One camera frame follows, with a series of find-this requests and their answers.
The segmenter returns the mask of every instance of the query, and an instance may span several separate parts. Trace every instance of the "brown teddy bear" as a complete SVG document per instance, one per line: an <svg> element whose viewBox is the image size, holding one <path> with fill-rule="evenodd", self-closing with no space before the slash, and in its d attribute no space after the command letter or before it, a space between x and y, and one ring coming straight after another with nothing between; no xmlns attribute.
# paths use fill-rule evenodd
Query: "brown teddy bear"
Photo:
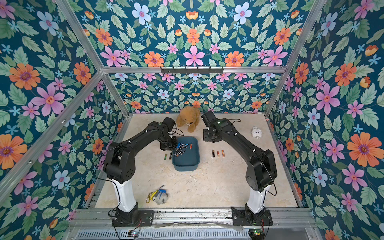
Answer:
<svg viewBox="0 0 384 240"><path fill-rule="evenodd" d="M200 121L200 111L198 108L185 107L181 109L180 114L177 116L176 124L178 127L187 124L188 132L193 132Z"/></svg>

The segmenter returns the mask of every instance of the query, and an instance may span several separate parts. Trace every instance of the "ventilation grille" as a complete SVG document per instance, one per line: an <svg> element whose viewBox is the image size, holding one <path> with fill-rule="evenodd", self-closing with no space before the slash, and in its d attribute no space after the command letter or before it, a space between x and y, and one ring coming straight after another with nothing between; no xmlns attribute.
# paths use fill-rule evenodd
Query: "ventilation grille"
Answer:
<svg viewBox="0 0 384 240"><path fill-rule="evenodd" d="M119 230L120 239L133 239L128 237L129 230ZM249 239L244 230L238 232L231 229L145 229L140 231L138 239ZM118 239L114 229L110 230L81 230L76 240L115 240Z"/></svg>

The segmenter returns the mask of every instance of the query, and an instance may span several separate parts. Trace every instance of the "marble floor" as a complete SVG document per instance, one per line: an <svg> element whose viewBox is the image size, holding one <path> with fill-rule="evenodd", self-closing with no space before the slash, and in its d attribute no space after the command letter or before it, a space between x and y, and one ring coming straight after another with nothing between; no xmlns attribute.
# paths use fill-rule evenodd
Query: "marble floor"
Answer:
<svg viewBox="0 0 384 240"><path fill-rule="evenodd" d="M162 122L165 117L176 121L177 114L137 114L129 124L124 140L142 131L150 122ZM272 136L263 114L216 114L220 118L238 118L236 129L249 141L262 149L270 149L275 155L278 176L275 179L277 195L267 194L267 207L297 207L291 187L287 180L282 162L278 155ZM263 131L261 139L253 138L253 126ZM245 180L247 164L240 155L224 141L204 142L203 129L200 121L193 133L187 131L187 126L180 129L185 136L193 136L199 141L200 164L192 172L178 172L169 160L170 151L162 151L159 142L154 141L143 148L135 158L136 172L132 178L133 191L139 208L182 208L182 207L244 207L248 201L250 187ZM225 157L212 157L212 150L225 151ZM164 185L169 194L165 204L146 203L149 192ZM114 186L105 182L100 193L96 208L116 207L117 200Z"/></svg>

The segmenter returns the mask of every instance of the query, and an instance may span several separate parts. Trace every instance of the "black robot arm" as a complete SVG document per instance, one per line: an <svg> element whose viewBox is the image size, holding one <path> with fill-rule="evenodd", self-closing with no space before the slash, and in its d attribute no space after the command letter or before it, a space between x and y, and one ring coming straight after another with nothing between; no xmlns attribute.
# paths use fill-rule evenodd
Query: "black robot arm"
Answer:
<svg viewBox="0 0 384 240"><path fill-rule="evenodd" d="M109 179L117 180L120 184L128 181L135 173L135 156L145 146L158 140L160 149L167 151L175 148L176 137L171 137L175 122L171 118L165 118L163 122L151 122L136 136L121 142L113 142L109 145L110 151L104 162L103 170Z"/></svg>
<svg viewBox="0 0 384 240"><path fill-rule="evenodd" d="M266 186L272 184L277 177L277 170L275 157L269 149L264 151L253 145L226 118L219 120L211 111L201 117L208 127L203 131L204 141L224 140L231 145L248 165L245 178L253 190L262 192Z"/></svg>

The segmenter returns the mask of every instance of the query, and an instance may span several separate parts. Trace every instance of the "blue plastic bin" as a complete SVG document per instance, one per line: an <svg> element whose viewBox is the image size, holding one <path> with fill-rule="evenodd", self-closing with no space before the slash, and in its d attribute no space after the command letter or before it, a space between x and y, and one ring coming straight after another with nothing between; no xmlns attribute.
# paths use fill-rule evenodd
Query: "blue plastic bin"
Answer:
<svg viewBox="0 0 384 240"><path fill-rule="evenodd" d="M172 152L172 163L176 171L187 172L197 169L197 166L200 163L200 153L199 153L199 144L197 139L194 137L177 137L177 143L192 144L192 149L190 145L185 149L185 153L181 156L176 157L175 151Z"/></svg>

